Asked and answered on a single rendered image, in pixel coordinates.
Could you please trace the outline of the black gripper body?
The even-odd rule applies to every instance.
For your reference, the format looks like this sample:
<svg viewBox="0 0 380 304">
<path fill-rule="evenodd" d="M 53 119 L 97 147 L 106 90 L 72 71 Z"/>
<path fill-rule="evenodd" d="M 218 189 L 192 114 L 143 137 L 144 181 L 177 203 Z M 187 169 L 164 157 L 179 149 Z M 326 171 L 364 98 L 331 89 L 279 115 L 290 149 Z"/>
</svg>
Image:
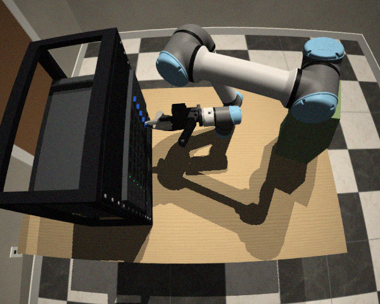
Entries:
<svg viewBox="0 0 380 304">
<path fill-rule="evenodd" d="M 196 119 L 196 122 L 199 122 L 199 126 L 203 126 L 203 116 L 202 109 L 200 104 L 197 104 L 197 107 L 187 108 L 185 103 L 172 104 L 172 115 L 178 117 L 181 120 L 172 122 L 172 128 L 175 130 L 183 130 L 187 125 L 191 117 Z"/>
</svg>

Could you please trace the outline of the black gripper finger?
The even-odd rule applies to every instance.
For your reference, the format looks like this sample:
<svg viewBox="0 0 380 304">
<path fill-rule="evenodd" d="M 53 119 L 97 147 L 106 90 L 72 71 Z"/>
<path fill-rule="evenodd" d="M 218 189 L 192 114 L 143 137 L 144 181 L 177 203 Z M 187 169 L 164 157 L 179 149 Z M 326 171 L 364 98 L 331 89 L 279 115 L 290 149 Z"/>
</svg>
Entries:
<svg viewBox="0 0 380 304">
<path fill-rule="evenodd" d="M 165 124 L 147 125 L 147 128 L 162 130 L 162 131 L 176 131 L 174 128 L 172 128 L 171 122 L 168 125 L 165 125 Z"/>
<path fill-rule="evenodd" d="M 177 120 L 181 120 L 181 119 L 179 119 L 179 117 L 175 117 L 175 116 L 164 115 L 162 111 L 157 111 L 155 119 L 149 120 L 149 121 L 145 122 L 145 124 L 148 124 L 148 125 L 159 125 L 159 124 L 168 125 L 170 122 L 172 123 L 172 122 L 177 121 Z"/>
</svg>

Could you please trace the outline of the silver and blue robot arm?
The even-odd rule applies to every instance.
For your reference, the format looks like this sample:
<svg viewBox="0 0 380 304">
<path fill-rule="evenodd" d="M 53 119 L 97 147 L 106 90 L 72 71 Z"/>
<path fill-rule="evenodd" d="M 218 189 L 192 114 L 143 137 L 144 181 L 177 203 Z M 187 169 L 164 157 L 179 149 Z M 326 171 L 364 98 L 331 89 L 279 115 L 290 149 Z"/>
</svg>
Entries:
<svg viewBox="0 0 380 304">
<path fill-rule="evenodd" d="M 203 108 L 203 126 L 215 126 L 218 138 L 228 138 L 233 126 L 242 121 L 243 95 L 234 88 L 279 100 L 303 123 L 325 122 L 334 115 L 344 57 L 339 41 L 328 37 L 310 39 L 303 47 L 301 69 L 289 72 L 216 54 L 215 48 L 205 29 L 195 24 L 182 25 L 160 52 L 156 69 L 177 87 L 210 81 L 223 106 Z"/>
</svg>

